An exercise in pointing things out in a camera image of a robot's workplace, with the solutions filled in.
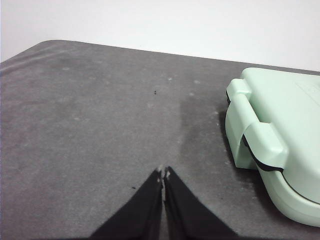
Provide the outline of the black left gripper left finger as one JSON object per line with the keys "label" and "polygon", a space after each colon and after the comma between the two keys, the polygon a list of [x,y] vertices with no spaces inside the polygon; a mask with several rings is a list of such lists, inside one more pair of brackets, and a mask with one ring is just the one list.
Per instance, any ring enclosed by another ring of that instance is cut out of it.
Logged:
{"label": "black left gripper left finger", "polygon": [[91,236],[91,240],[158,240],[162,217],[161,170],[155,169],[132,198]]}

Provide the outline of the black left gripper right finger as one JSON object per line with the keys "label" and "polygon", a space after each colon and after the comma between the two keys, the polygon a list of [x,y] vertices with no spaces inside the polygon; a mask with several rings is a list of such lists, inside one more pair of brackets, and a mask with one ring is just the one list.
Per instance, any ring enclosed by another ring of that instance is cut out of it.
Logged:
{"label": "black left gripper right finger", "polygon": [[238,240],[228,225],[203,205],[172,167],[165,168],[165,210],[171,240]]}

